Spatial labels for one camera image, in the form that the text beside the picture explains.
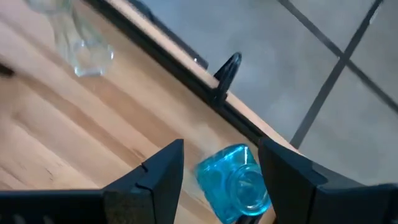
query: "black metal bracket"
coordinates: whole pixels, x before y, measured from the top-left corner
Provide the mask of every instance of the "black metal bracket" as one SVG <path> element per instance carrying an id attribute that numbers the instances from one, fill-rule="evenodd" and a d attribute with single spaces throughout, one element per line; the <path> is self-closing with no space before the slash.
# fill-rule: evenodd
<path id="1" fill-rule="evenodd" d="M 236 72 L 242 61 L 242 54 L 236 52 L 233 54 L 228 61 L 214 74 L 214 77 L 219 81 L 216 88 L 213 89 L 211 95 L 211 104 L 213 106 L 221 106 L 227 97 L 226 92 L 232 84 L 235 78 Z"/>
<path id="2" fill-rule="evenodd" d="M 11 68 L 0 63 L 0 76 L 12 77 L 14 76 L 14 71 Z"/>

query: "wooden table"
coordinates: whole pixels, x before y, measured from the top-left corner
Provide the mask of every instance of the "wooden table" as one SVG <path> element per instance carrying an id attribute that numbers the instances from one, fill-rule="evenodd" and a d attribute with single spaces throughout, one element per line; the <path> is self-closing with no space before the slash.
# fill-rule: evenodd
<path id="1" fill-rule="evenodd" d="M 218 82 L 123 0 L 122 15 L 208 86 Z M 174 139 L 185 140 L 176 223 L 219 223 L 192 174 L 230 144 L 257 147 L 91 6 L 77 9 L 114 47 L 104 77 L 78 78 L 57 55 L 46 18 L 22 0 L 0 2 L 0 189 L 101 188 Z M 280 144 L 295 150 L 233 94 L 226 101 Z M 272 223 L 270 209 L 261 223 Z"/>

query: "wood grain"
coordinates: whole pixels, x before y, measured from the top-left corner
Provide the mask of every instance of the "wood grain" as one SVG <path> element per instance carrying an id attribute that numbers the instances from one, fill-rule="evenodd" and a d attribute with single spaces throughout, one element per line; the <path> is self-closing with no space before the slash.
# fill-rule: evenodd
<path id="1" fill-rule="evenodd" d="M 122 1 L 110 1 L 122 9 Z M 104 77 L 77 78 L 56 54 L 46 18 L 22 0 L 0 1 L 0 60 L 17 71 L 0 79 L 0 189 L 100 188 L 177 138 L 185 168 L 176 223 L 219 223 L 192 174 L 220 149 L 256 147 L 105 18 L 77 2 L 114 47 Z M 209 85 L 215 80 L 135 11 L 142 29 L 166 44 Z M 281 144 L 288 143 L 236 97 L 228 100 Z M 272 223 L 271 209 L 261 220 Z"/>

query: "clear glass bottle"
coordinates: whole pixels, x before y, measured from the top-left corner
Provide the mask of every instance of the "clear glass bottle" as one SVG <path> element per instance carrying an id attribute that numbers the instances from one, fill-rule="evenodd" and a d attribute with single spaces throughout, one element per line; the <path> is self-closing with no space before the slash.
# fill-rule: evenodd
<path id="1" fill-rule="evenodd" d="M 54 31 L 59 54 L 76 75 L 103 75 L 113 50 L 74 9 L 71 0 L 25 0 L 31 9 L 45 14 Z"/>
<path id="2" fill-rule="evenodd" d="M 229 146 L 205 159 L 196 166 L 195 175 L 224 224 L 241 215 L 260 215 L 271 205 L 261 169 L 245 144 Z"/>

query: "glass bottle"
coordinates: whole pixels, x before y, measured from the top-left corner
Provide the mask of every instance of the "glass bottle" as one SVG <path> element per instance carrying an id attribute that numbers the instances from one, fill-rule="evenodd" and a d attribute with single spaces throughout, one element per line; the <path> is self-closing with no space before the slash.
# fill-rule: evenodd
<path id="1" fill-rule="evenodd" d="M 261 169 L 245 144 L 217 152 L 195 167 L 199 186 L 224 224 L 260 215 L 271 205 Z"/>
<path id="2" fill-rule="evenodd" d="M 113 59 L 113 50 L 73 7 L 71 0 L 25 0 L 45 14 L 54 31 L 59 54 L 79 77 L 103 75 Z"/>

